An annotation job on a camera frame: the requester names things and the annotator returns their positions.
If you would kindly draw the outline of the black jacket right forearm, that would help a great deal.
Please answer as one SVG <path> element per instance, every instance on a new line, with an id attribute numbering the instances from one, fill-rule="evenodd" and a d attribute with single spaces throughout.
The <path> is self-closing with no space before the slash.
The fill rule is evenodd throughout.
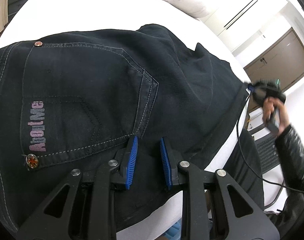
<path id="1" fill-rule="evenodd" d="M 275 225 L 281 239 L 304 239 L 304 146 L 291 125 L 277 137 L 275 144 L 288 187 L 288 198 Z"/>

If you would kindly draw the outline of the person's right hand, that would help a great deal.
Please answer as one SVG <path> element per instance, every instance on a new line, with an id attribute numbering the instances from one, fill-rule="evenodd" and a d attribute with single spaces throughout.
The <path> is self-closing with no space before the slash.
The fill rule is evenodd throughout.
<path id="1" fill-rule="evenodd" d="M 265 126 L 278 137 L 290 125 L 286 107 L 278 98 L 266 98 L 263 104 L 262 120 Z"/>

